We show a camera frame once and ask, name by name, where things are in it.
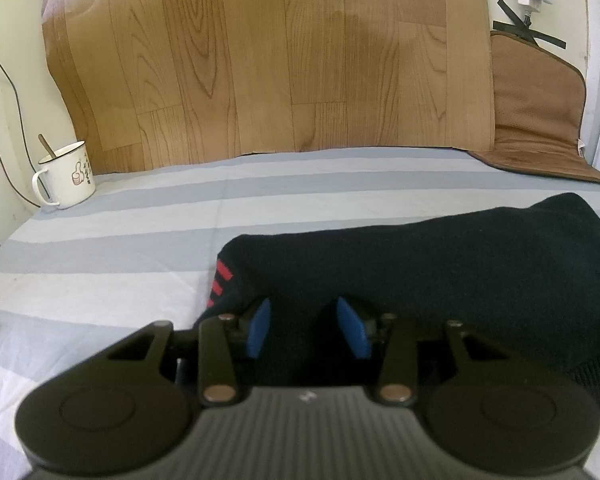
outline thumbs-up graphic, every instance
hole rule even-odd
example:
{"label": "thumbs-up graphic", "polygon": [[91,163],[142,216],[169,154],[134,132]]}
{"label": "thumbs-up graphic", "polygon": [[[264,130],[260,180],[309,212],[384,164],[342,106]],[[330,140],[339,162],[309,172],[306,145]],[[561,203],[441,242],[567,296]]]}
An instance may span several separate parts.
{"label": "thumbs-up graphic", "polygon": [[80,161],[75,163],[75,171],[71,174],[71,178],[74,181],[74,186],[80,186],[80,183],[84,181],[84,173],[82,172],[82,163]]}

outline ribbed plastic surface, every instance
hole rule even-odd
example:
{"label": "ribbed plastic surface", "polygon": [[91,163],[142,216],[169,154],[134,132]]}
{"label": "ribbed plastic surface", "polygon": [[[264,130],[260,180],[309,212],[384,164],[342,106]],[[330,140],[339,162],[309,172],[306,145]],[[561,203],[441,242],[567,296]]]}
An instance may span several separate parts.
{"label": "ribbed plastic surface", "polygon": [[[29,480],[69,478],[37,470]],[[505,479],[442,451],[413,412],[369,400],[359,387],[254,388],[247,400],[205,410],[183,442],[118,480]],[[537,477],[584,480],[577,468]]]}

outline bed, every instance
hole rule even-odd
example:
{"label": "bed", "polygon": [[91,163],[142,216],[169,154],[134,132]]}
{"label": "bed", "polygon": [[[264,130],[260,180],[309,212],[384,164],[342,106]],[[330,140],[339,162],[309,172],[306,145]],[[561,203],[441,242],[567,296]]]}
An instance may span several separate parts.
{"label": "bed", "polygon": [[[190,327],[222,246],[275,234],[401,224],[565,191],[600,216],[600,185],[507,173],[455,150],[249,155],[98,177],[0,248],[0,480],[28,471],[13,417],[37,384],[155,319]],[[600,478],[600,440],[588,468]]]}

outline white mug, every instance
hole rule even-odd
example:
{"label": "white mug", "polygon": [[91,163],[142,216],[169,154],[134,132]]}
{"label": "white mug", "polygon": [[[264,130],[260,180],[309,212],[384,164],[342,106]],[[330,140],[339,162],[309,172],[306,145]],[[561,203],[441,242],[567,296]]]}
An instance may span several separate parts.
{"label": "white mug", "polygon": [[[96,191],[96,185],[84,141],[69,144],[54,150],[54,153],[56,158],[47,155],[40,160],[42,169],[31,179],[33,192],[38,200],[59,209],[66,209],[87,200]],[[43,173],[46,189],[54,202],[47,202],[40,193],[38,179]]]}

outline brown cushion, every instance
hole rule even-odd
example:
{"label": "brown cushion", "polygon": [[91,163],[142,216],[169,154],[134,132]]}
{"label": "brown cushion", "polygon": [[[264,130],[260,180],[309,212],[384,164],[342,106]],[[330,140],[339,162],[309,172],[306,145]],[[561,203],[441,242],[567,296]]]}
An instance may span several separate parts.
{"label": "brown cushion", "polygon": [[582,74],[503,32],[492,32],[491,60],[494,148],[469,153],[501,170],[600,182],[600,172],[578,154],[586,97]]}

